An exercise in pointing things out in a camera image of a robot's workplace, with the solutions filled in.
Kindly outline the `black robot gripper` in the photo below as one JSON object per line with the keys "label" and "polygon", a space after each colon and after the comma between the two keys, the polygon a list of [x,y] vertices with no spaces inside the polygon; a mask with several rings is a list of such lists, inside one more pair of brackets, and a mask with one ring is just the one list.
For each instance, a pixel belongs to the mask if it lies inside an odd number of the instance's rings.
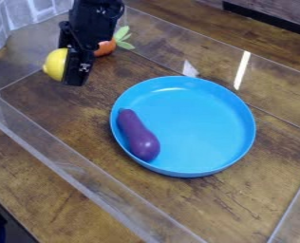
{"label": "black robot gripper", "polygon": [[68,50],[64,84],[86,83],[96,57],[84,50],[97,50],[101,42],[110,41],[124,12],[122,0],[74,0],[69,20],[60,22],[60,47],[74,47]]}

